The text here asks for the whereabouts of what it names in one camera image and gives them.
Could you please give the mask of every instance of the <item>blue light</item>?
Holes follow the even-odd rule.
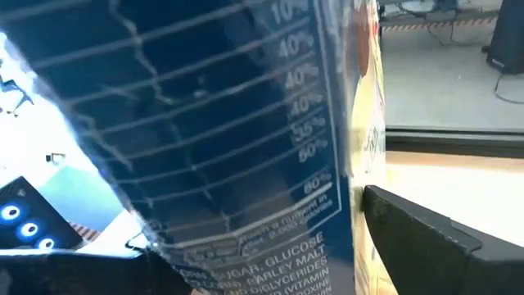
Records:
[[[28,222],[25,225],[22,225],[22,228],[20,230],[20,233],[24,237],[32,237],[38,232],[38,225]]]
[[[20,208],[17,206],[5,206],[0,215],[4,220],[14,220],[20,216]]]
[[[55,246],[55,241],[52,238],[45,238],[38,243],[38,249],[52,249]]]

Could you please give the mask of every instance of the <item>gray floor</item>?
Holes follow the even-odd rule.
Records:
[[[393,28],[382,44],[388,127],[523,131],[524,105],[495,98],[500,73],[486,64],[481,45],[490,43],[495,22],[432,28]],[[504,76],[499,93],[524,102],[524,75]]]

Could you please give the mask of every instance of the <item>floor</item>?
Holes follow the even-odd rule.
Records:
[[[500,0],[472,3],[486,10]],[[453,41],[451,24],[430,27],[434,35],[425,25],[387,29],[382,60],[388,127],[523,131],[524,105],[495,97],[500,73],[486,64],[481,52],[481,46],[490,43],[495,22],[455,22]],[[524,102],[524,75],[504,76],[499,94]]]

